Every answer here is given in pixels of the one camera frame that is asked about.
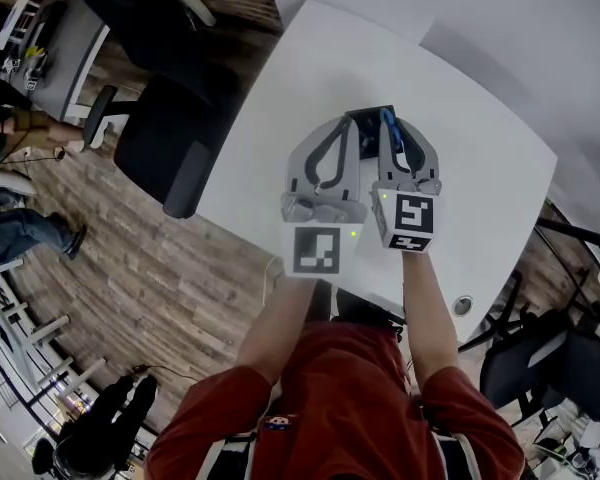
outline jeans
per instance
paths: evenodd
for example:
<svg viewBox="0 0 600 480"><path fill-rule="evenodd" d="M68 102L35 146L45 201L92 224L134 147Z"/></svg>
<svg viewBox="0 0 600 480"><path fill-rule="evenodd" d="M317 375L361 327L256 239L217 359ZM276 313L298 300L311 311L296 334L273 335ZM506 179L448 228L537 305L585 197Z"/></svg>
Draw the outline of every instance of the jeans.
<svg viewBox="0 0 600 480"><path fill-rule="evenodd" d="M122 406L133 388L133 379L120 377L118 382L108 386L68 432L60 433L61 441L73 438L71 446L65 450L68 461L81 471L102 466L103 462L104 465L112 463L118 471L124 469L136 434L153 405L156 386L154 377L146 377L138 384L133 399L124 410ZM117 411L122 414L112 423Z"/></svg>
<svg viewBox="0 0 600 480"><path fill-rule="evenodd" d="M43 217L34 210L18 208L0 213L0 265L22 256L38 244L66 252L73 233L57 214Z"/></svg>

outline floor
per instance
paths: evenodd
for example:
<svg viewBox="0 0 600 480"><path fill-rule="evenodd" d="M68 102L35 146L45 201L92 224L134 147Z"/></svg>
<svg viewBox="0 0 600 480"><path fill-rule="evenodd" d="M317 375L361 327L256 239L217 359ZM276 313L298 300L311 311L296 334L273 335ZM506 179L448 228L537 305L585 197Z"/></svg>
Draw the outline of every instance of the floor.
<svg viewBox="0 0 600 480"><path fill-rule="evenodd" d="M230 23L218 30L209 33L207 57L234 68L248 88L275 36ZM120 86L121 97L134 99L147 80L115 41L107 41L81 101L93 101L104 83ZM260 310L270 256L200 217L166 217L159 204L114 166L116 140L114 130L97 151L26 167L39 191L32 206L43 213L58 211L75 225L86 223L89 234L73 262L46 247L29 253L15 284L40 323L70 316L57 343L77 366L85 369L99 357L107 359L106 368L94 377L97 387L139 364L165 365L191 377L155 371L162 390L147 423L159 431L192 382L231 366ZM543 213L558 218L550 205ZM574 272L592 268L596 273L579 243L547 234ZM517 268L525 279L519 305L529 302L533 311L542 312L563 307L571 296L569 279L535 233ZM503 289L494 311L502 307L509 289ZM600 297L595 282L585 290L592 298ZM485 348L462 358L475 382ZM503 414L513 420L516 411ZM520 429L521 441L534 432L532 426Z"/></svg>

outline patch on shirt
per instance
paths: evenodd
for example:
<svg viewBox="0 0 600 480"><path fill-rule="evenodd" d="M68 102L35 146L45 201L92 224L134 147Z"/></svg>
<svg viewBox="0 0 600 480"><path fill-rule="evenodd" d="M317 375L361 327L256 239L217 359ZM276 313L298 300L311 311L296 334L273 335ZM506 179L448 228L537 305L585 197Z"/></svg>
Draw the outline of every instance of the patch on shirt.
<svg viewBox="0 0 600 480"><path fill-rule="evenodd" d="M285 430L291 425L291 420L284 416L271 416L264 420L264 425L271 430Z"/></svg>

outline sneaker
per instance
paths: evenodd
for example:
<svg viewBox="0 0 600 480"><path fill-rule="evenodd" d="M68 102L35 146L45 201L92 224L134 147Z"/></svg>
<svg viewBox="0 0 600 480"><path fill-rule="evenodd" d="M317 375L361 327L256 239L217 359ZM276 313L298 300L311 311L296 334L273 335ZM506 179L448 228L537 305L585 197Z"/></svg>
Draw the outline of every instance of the sneaker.
<svg viewBox="0 0 600 480"><path fill-rule="evenodd" d="M69 256L70 260L75 260L78 252L80 251L80 246L84 241L84 237L87 235L87 226L82 226L80 231L78 231L75 235L73 235L73 242L71 242L71 246L66 252L66 255Z"/></svg>

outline white desk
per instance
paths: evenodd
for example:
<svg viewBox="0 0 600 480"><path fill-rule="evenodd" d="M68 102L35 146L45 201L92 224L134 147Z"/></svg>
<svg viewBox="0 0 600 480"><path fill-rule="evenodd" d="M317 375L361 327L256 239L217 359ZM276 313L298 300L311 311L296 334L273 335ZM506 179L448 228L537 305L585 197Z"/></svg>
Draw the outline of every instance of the white desk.
<svg viewBox="0 0 600 480"><path fill-rule="evenodd" d="M393 104L440 160L442 215L431 257L466 341L489 311L538 217L556 164L549 148L477 83L393 33L305 3L260 73L211 173L198 213L279 254L289 154L346 110ZM362 166L362 201L377 162ZM381 248L371 211L353 272L337 284L402 314L400 253Z"/></svg>

